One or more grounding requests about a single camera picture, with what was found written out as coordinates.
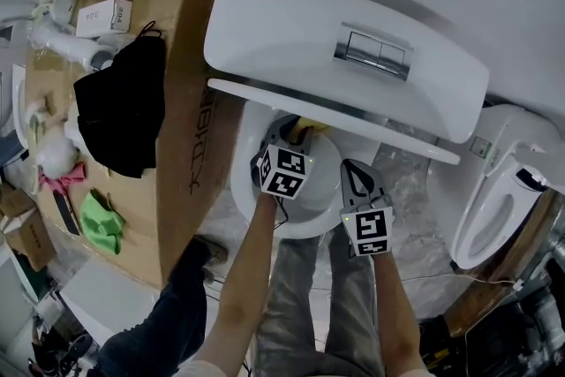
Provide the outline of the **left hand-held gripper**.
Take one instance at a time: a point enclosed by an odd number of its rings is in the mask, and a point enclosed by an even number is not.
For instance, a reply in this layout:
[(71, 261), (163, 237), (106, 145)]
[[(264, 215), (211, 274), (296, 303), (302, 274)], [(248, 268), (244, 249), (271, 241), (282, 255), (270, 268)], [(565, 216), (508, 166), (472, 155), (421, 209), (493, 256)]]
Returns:
[(264, 193), (294, 200), (304, 188), (313, 170), (312, 148), (314, 129), (306, 127), (290, 142), (290, 149), (273, 145), (279, 140), (288, 140), (300, 116), (286, 115), (277, 118), (267, 129), (263, 138), (266, 148), (259, 152), (251, 163), (252, 181)]

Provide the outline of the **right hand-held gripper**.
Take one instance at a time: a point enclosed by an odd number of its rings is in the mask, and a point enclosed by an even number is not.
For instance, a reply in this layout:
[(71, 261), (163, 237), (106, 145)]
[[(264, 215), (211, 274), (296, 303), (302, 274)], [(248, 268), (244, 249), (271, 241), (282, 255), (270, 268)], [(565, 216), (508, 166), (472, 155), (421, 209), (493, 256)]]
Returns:
[(385, 196), (383, 176), (373, 166), (350, 159), (342, 161), (340, 175), (343, 206), (349, 209), (344, 209), (340, 216), (354, 254), (388, 253), (391, 250), (394, 208), (382, 205), (362, 210), (356, 207), (371, 205)]

